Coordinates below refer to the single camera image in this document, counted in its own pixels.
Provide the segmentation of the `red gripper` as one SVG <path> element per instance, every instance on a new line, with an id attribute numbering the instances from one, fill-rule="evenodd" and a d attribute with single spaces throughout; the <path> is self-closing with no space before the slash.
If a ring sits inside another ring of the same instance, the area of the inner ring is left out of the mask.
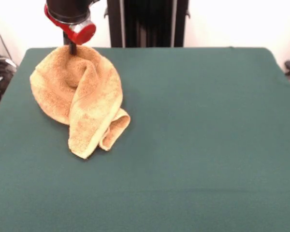
<path id="1" fill-rule="evenodd" d="M 77 45 L 87 43 L 96 32 L 96 26 L 91 21 L 89 6 L 89 4 L 46 4 L 44 6 L 46 17 L 63 30 L 63 44 L 69 45 L 71 55 L 76 55 Z"/>

